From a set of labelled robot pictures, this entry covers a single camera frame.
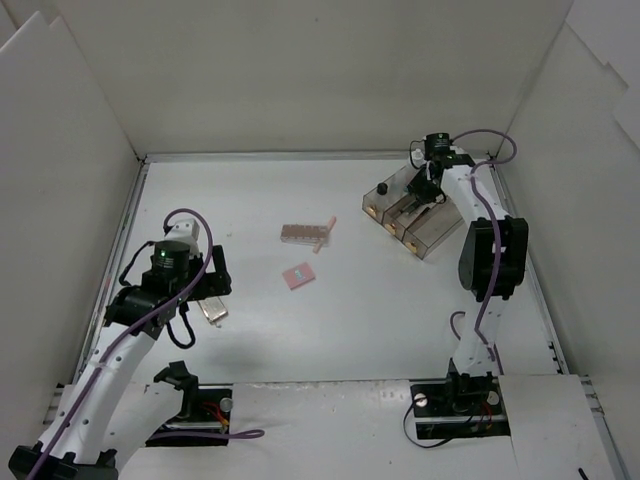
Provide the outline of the clear bottle black cap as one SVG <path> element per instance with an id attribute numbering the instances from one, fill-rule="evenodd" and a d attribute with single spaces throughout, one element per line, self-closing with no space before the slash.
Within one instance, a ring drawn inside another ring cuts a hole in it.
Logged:
<path id="1" fill-rule="evenodd" d="M 388 204 L 388 191 L 389 187 L 386 182 L 380 182 L 376 186 L 376 203 L 383 208 Z"/>

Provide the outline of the pink concealer tube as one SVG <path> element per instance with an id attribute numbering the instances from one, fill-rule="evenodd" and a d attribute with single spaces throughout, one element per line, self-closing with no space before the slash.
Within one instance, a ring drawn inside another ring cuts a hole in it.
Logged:
<path id="1" fill-rule="evenodd" d="M 318 242 L 315 244 L 315 246 L 313 248 L 313 253 L 314 254 L 318 254 L 321 251 L 321 249 L 323 248 L 323 246 L 329 240 L 331 231 L 332 231 L 332 229 L 334 228 L 334 226 L 336 224 L 336 220 L 337 220 L 337 218 L 335 216 L 332 216 L 329 219 L 329 221 L 327 222 L 326 231 L 325 231 L 324 236 L 318 240 Z"/>

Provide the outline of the white pink teal bottle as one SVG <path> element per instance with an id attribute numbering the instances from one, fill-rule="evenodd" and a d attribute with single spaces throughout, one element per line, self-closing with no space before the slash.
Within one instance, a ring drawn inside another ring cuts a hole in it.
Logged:
<path id="1" fill-rule="evenodd" d="M 425 163 L 424 153 L 421 149 L 411 148 L 409 150 L 409 165 L 413 169 L 419 170 Z"/>

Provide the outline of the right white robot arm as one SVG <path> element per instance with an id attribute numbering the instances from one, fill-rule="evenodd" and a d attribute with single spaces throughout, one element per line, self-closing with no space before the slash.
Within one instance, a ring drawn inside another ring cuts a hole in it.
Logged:
<path id="1" fill-rule="evenodd" d="M 497 333 L 507 301 L 524 280 L 529 226 L 507 212 L 481 181 L 480 169 L 494 161 L 475 162 L 444 132 L 426 135 L 422 152 L 407 192 L 423 202 L 452 202 L 467 227 L 458 278 L 477 302 L 477 313 L 460 332 L 442 388 L 445 405 L 464 412 L 486 399 L 499 372 Z"/>

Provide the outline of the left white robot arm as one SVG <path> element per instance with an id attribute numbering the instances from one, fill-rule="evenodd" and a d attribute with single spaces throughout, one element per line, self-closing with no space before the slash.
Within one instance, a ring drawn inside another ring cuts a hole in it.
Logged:
<path id="1" fill-rule="evenodd" d="M 182 361 L 156 374 L 133 406 L 120 406 L 133 373 L 175 316 L 190 303 L 231 292 L 224 250 L 206 254 L 184 240 L 155 243 L 151 267 L 108 306 L 99 343 L 56 419 L 32 446 L 17 447 L 9 470 L 17 479 L 116 479 L 162 425 L 191 418 L 200 382 Z"/>

